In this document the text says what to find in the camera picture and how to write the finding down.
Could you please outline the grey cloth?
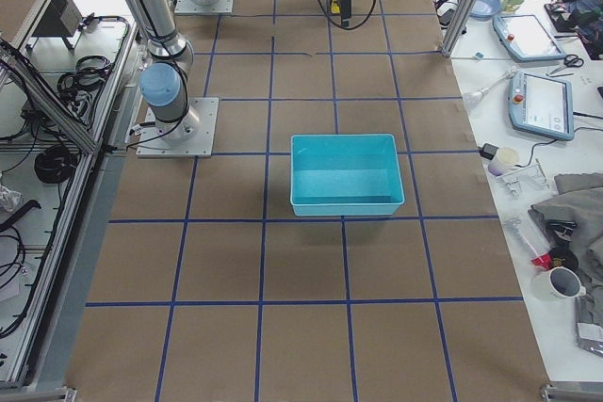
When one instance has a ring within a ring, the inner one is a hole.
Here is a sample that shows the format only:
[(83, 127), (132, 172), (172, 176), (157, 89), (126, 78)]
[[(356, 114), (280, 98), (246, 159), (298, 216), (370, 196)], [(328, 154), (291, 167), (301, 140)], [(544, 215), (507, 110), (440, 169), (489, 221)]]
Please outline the grey cloth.
[(553, 246), (553, 262), (588, 283), (602, 283), (602, 175), (561, 174), (558, 194), (533, 204), (529, 215)]

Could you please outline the teal plastic storage bin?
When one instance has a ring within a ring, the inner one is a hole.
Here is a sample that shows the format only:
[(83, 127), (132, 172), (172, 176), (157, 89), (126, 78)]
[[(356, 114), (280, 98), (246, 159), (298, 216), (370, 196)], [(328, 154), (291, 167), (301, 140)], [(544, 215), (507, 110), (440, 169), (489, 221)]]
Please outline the teal plastic storage bin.
[(405, 203), (392, 135), (295, 135), (290, 144), (296, 216), (389, 216)]

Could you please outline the scissors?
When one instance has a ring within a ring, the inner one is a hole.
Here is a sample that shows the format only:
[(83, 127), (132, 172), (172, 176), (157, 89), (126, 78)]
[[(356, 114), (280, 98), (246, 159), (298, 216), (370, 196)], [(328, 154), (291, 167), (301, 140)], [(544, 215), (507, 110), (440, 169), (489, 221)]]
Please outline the scissors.
[(557, 67), (557, 68), (549, 71), (546, 75), (549, 76), (549, 77), (552, 77), (553, 75), (555, 75), (555, 74), (557, 74), (557, 73), (559, 73), (561, 71), (564, 71), (566, 69), (569, 69), (569, 68), (580, 68), (583, 65), (584, 65), (584, 59), (582, 57), (580, 57), (580, 56), (578, 56), (576, 54), (568, 54), (563, 59), (563, 62), (562, 62), (562, 64), (559, 67)]

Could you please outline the light blue plate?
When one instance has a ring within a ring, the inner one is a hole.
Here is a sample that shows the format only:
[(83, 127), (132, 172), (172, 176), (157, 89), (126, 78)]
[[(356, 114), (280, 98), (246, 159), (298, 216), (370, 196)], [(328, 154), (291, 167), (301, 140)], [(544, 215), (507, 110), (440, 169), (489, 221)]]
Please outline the light blue plate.
[(487, 20), (500, 12), (500, 0), (476, 0), (470, 17), (477, 20)]

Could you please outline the white mug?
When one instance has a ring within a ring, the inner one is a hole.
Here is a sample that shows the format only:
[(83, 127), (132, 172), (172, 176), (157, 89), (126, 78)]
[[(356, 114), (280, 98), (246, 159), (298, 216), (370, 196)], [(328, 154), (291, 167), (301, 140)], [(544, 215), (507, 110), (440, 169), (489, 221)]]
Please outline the white mug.
[(583, 297), (586, 288), (578, 275), (565, 267), (555, 267), (536, 275), (530, 282), (532, 293), (542, 301)]

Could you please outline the brown paper table cover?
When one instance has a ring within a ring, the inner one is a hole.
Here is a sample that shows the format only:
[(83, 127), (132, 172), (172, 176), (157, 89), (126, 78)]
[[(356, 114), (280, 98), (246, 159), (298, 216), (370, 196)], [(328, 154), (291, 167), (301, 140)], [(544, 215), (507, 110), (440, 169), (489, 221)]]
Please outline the brown paper table cover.
[(209, 158), (129, 153), (81, 401), (535, 401), (547, 376), (432, 0), (181, 18)]

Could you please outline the upper teach pendant tablet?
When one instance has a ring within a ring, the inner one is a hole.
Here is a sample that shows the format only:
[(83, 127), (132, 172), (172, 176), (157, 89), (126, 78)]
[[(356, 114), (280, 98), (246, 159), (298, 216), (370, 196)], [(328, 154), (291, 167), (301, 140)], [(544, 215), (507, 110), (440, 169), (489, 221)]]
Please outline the upper teach pendant tablet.
[(492, 18), (492, 26), (517, 62), (557, 61), (566, 57), (566, 52), (534, 15), (498, 14)]

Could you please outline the paper cup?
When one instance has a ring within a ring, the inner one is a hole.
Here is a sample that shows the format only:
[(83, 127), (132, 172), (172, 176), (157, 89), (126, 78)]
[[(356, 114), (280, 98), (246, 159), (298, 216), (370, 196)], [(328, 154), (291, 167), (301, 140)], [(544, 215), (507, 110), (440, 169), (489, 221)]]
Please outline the paper cup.
[(518, 164), (519, 155), (517, 151), (509, 147), (498, 148), (490, 160), (487, 169), (490, 174), (494, 176), (503, 175), (511, 170)]

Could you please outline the teach pendant tablet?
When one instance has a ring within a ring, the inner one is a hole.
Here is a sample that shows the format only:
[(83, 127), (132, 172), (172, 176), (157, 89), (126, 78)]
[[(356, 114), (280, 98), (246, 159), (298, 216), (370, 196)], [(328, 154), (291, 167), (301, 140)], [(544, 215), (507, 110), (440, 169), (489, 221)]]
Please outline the teach pendant tablet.
[(511, 79), (508, 115), (513, 129), (561, 141), (574, 139), (571, 83), (530, 72)]
[(534, 15), (498, 14), (492, 18), (492, 26), (517, 62), (557, 61), (566, 57), (566, 52)]

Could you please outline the lower teach pendant tablet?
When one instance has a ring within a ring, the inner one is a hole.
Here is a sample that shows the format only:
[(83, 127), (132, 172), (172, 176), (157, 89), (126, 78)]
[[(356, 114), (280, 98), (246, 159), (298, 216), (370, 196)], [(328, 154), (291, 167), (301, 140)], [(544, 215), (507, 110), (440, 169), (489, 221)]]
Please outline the lower teach pendant tablet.
[(508, 115), (513, 129), (561, 141), (574, 139), (571, 83), (530, 72), (511, 79)]

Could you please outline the yellow toy beetle car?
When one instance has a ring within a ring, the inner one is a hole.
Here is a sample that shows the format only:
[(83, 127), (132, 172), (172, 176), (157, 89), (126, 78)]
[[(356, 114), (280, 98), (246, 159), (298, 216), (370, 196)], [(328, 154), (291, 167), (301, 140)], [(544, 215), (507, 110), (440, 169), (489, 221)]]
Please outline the yellow toy beetle car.
[(340, 6), (338, 0), (330, 0), (330, 12), (332, 15), (340, 15)]

